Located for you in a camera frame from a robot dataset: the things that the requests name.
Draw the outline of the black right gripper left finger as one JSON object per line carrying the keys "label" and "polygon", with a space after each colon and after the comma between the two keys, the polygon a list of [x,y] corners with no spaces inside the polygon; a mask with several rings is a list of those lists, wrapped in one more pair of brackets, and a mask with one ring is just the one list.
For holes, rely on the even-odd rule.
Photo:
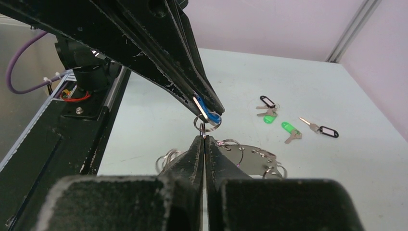
{"label": "black right gripper left finger", "polygon": [[157,176],[68,176],[49,191],[36,231],[200,231],[204,139]]}

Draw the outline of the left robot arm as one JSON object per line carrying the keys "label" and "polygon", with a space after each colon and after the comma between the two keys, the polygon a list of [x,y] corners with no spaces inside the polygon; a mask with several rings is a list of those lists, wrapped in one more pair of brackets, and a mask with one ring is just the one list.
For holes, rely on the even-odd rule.
{"label": "left robot arm", "polygon": [[3,0],[0,12],[57,37],[58,56],[81,90],[107,89],[109,63],[169,92],[201,119],[225,111],[206,77],[186,0]]}

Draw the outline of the metal key organizer plate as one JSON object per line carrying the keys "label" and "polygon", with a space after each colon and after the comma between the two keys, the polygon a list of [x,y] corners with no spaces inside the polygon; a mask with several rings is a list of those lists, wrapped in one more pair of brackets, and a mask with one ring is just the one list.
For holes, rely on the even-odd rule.
{"label": "metal key organizer plate", "polygon": [[[241,144],[233,139],[215,140],[215,146],[221,154],[245,175],[255,179],[285,179],[287,169],[277,160],[277,156],[263,148]],[[159,174],[169,169],[187,151],[170,149],[155,161],[155,170]]]}

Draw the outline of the key with blue tag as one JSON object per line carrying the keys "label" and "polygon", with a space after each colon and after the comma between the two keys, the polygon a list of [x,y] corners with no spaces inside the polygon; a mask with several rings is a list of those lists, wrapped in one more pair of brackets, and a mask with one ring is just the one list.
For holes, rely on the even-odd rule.
{"label": "key with blue tag", "polygon": [[220,127],[222,118],[218,113],[210,111],[197,94],[194,95],[193,101],[200,111],[200,114],[194,118],[193,125],[200,132],[200,136],[206,138],[208,132]]}

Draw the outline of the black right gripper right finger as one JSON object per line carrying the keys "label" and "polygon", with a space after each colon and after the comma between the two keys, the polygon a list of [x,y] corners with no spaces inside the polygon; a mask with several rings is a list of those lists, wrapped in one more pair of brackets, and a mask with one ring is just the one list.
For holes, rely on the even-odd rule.
{"label": "black right gripper right finger", "polygon": [[362,231],[351,197],[330,179],[253,179],[204,141],[211,231]]}

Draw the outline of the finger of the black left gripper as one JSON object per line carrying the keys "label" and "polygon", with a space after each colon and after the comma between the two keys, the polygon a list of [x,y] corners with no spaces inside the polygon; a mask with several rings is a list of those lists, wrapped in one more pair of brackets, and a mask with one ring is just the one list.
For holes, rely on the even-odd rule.
{"label": "finger of the black left gripper", "polygon": [[160,87],[155,64],[95,4],[96,0],[3,0],[0,12],[56,36],[55,48],[66,69],[85,91],[100,91],[113,81],[115,61]]}
{"label": "finger of the black left gripper", "polygon": [[96,6],[160,72],[160,87],[195,115],[200,97],[209,111],[225,109],[211,86],[189,19],[176,0],[97,0]]}

